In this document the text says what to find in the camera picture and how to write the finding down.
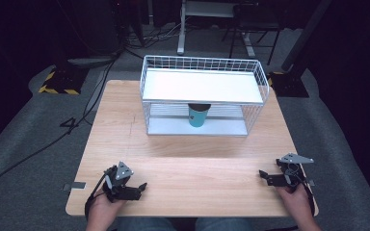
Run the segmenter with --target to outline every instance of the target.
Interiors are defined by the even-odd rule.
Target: gray floor
[[[217,28],[191,31],[185,56],[226,58],[230,37],[221,41],[224,32]],[[281,33],[271,65],[263,65],[266,73],[280,71],[300,33],[300,30]],[[177,37],[173,37],[132,51],[140,56],[176,56],[176,45]],[[265,64],[268,50],[256,52],[257,59]],[[247,54],[243,47],[237,47],[233,57],[246,59]],[[139,80],[141,67],[142,60],[125,52],[111,68],[108,79]],[[71,117],[81,118],[86,105],[93,104],[92,95],[99,93],[94,88],[104,67],[90,70],[80,95],[38,93],[51,68],[31,80],[33,98],[0,136],[0,173],[61,136],[66,128],[59,125]],[[370,230],[370,188],[342,131],[318,97],[315,79],[309,71],[302,79],[309,98],[280,97],[278,102],[297,151],[316,162],[304,167],[307,176],[316,183],[313,190],[320,208],[316,219],[324,230]],[[95,108],[88,121],[94,118]],[[0,178],[0,230],[85,229],[84,218],[66,213],[68,193],[62,187],[73,182],[90,131],[91,125],[83,121],[70,135]],[[294,224],[291,218],[253,218],[252,223],[255,230]]]

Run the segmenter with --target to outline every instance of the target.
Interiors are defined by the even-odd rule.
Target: chair
[[[236,37],[236,33],[240,32],[245,35],[249,33],[262,33],[263,35],[259,38],[256,43],[259,43],[268,32],[276,32],[275,40],[273,45],[259,45],[255,47],[272,47],[270,52],[269,60],[267,65],[273,57],[276,44],[278,42],[278,36],[281,30],[279,15],[276,13],[276,9],[272,6],[269,0],[254,1],[246,3],[245,1],[240,2],[238,5],[233,7],[233,20],[231,27],[233,28],[232,43],[230,45],[229,58],[232,58],[233,46]],[[230,28],[227,28],[226,33],[222,40],[225,40],[227,33]]]

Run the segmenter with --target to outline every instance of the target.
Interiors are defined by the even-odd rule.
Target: human hand
[[[287,187],[276,187],[276,190],[300,230],[321,230],[311,213],[308,194],[302,184],[294,192],[291,192],[291,189]]]
[[[126,200],[116,200],[112,203],[102,189],[95,192],[94,200],[89,210],[89,220],[86,231],[107,230],[126,202]]]

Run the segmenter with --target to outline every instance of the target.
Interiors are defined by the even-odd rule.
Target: teal cup
[[[188,104],[189,106],[189,123],[193,127],[200,127],[206,120],[210,104]]]

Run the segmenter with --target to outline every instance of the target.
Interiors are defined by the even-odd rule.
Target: white wire basket
[[[257,60],[145,56],[140,91],[149,135],[247,136],[269,84]],[[201,127],[189,103],[211,104]]]

